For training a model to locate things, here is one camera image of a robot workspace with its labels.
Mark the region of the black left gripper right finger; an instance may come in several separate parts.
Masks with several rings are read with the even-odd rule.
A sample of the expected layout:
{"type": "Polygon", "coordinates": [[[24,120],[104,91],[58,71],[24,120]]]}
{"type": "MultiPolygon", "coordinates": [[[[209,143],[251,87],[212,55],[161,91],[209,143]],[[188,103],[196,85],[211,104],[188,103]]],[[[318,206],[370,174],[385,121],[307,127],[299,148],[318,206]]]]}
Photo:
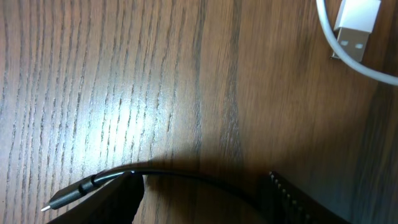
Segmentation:
{"type": "Polygon", "coordinates": [[[349,224],[273,171],[259,181],[259,208],[267,223],[349,224]]]}

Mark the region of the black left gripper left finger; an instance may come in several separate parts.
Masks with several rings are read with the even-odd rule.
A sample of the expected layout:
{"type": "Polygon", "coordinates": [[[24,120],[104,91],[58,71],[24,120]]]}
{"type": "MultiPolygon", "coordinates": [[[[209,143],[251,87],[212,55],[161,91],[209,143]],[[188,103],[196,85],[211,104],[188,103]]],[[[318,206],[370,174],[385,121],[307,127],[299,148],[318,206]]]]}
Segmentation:
{"type": "Polygon", "coordinates": [[[143,176],[125,172],[105,186],[95,183],[95,177],[91,175],[75,182],[59,190],[50,199],[47,207],[57,210],[94,192],[50,223],[132,223],[144,196],[143,176]]]}

